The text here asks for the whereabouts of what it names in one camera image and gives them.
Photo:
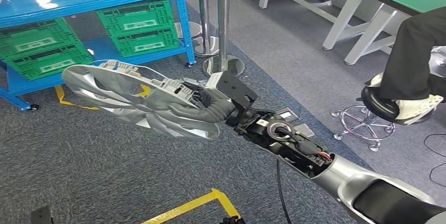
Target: black cable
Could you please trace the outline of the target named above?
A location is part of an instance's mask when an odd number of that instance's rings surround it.
[[[446,157],[446,155],[443,155],[443,154],[441,154],[441,153],[438,153],[436,150],[432,149],[431,147],[429,147],[429,146],[426,144],[428,138],[431,137],[431,136],[446,136],[446,134],[430,134],[430,135],[426,136],[426,138],[425,138],[424,141],[423,141],[423,144],[424,144],[424,145],[426,146],[426,148],[428,148],[430,151],[434,152],[435,154],[437,154],[437,155],[439,155],[439,156]],[[435,184],[439,185],[439,186],[446,187],[446,185],[444,185],[444,184],[442,184],[442,183],[439,183],[439,182],[437,182],[437,181],[435,181],[435,180],[432,179],[432,173],[434,172],[434,170],[436,170],[437,168],[440,168],[440,167],[443,166],[443,165],[446,165],[446,162],[443,163],[443,164],[437,165],[437,166],[435,166],[433,169],[431,169],[431,172],[429,173],[429,179],[430,179],[432,182],[434,182]]]
[[[283,213],[285,214],[285,218],[287,218],[288,224],[292,224],[290,216],[288,215],[287,207],[285,206],[285,200],[283,199],[282,192],[282,182],[280,181],[280,162],[279,159],[276,159],[276,174],[277,174],[277,186],[279,187],[279,197],[280,202],[282,203]]]

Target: stanchion post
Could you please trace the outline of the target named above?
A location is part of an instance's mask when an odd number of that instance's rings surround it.
[[[228,71],[239,76],[245,70],[245,64],[238,58],[227,54],[228,27],[229,27],[229,0],[218,1],[218,35],[219,55],[207,59],[203,63],[203,70],[211,75],[213,73]]]
[[[218,54],[218,38],[209,33],[209,0],[198,0],[200,6],[201,36],[192,41],[198,57],[211,57]]]

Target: stanchion base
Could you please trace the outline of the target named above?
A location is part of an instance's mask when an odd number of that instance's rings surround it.
[[[234,74],[235,76],[239,76],[245,70],[245,63],[243,63],[240,58],[228,55],[228,72]],[[212,75],[214,73],[220,72],[220,56],[214,56],[208,58],[203,63],[203,70],[207,75]]]
[[[197,57],[211,57],[218,54],[218,37],[209,37],[209,54],[206,53],[203,47],[203,38],[201,36],[192,40],[192,46],[194,47],[194,53]]]
[[[182,39],[183,31],[181,30],[180,22],[175,23],[175,29],[177,30],[178,38]],[[189,22],[189,32],[190,32],[190,37],[192,38],[201,35],[201,25],[199,25],[198,23]]]

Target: green plastic crate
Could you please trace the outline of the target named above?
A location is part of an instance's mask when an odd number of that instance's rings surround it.
[[[174,27],[134,35],[112,37],[113,43],[123,57],[136,56],[179,46]]]
[[[6,63],[27,80],[34,80],[60,73],[70,65],[88,64],[91,61],[91,55],[82,45],[72,44]]]
[[[63,18],[0,29],[0,58],[14,60],[79,43]]]
[[[174,26],[169,0],[146,0],[96,11],[110,36],[125,36]]]

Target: white sneaker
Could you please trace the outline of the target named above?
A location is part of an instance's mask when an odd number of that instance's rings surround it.
[[[396,103],[400,108],[400,113],[396,120],[401,121],[405,125],[410,125],[425,116],[442,101],[443,97],[439,95],[429,95],[427,99],[418,100],[399,99]]]
[[[380,87],[383,74],[384,73],[380,73],[380,74],[374,76],[371,80],[368,80],[364,84],[368,87]]]

